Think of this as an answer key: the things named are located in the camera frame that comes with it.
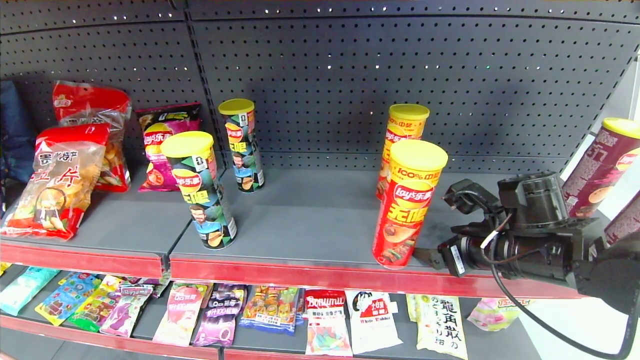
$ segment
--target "green candy package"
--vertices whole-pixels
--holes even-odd
[[[60,270],[29,266],[27,270],[0,293],[0,309],[17,316],[42,288],[53,279]]]
[[[112,275],[105,275],[100,286],[80,305],[69,322],[80,329],[98,332],[120,298],[118,287],[124,282]]]

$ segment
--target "red snack bag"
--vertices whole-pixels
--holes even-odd
[[[114,88],[57,81],[53,88],[53,108],[61,126],[109,124],[109,141],[95,189],[126,192],[131,179],[122,152],[122,140],[131,117],[129,96]]]
[[[2,235],[71,239],[91,203],[108,137],[108,124],[42,131],[34,173]]]

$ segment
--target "purple snack bag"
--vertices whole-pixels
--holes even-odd
[[[216,284],[207,307],[202,311],[202,321],[193,346],[216,344],[228,347],[233,344],[236,316],[242,309],[245,297],[245,285]]]

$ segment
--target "potato chip can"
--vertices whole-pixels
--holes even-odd
[[[237,228],[216,177],[213,136],[203,131],[186,131],[167,138],[160,151],[171,164],[204,247],[213,250],[228,247]]]
[[[570,217],[588,218],[640,154],[640,122],[608,117],[562,193]]]
[[[448,160],[447,153],[430,142],[405,139],[391,145],[391,176],[373,241],[373,256],[380,265],[400,269],[409,262]]]
[[[389,107],[389,120],[382,149],[382,161],[376,196],[382,200],[389,183],[389,152],[391,145],[402,139],[420,139],[429,117],[429,109],[418,104],[395,104]]]
[[[247,99],[231,99],[218,106],[225,119],[238,189],[243,193],[253,193],[264,186],[260,151],[253,132],[254,109],[253,101]]]

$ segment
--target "red chip can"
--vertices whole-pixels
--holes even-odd
[[[608,117],[562,193],[570,217],[587,218],[640,154],[640,122]]]

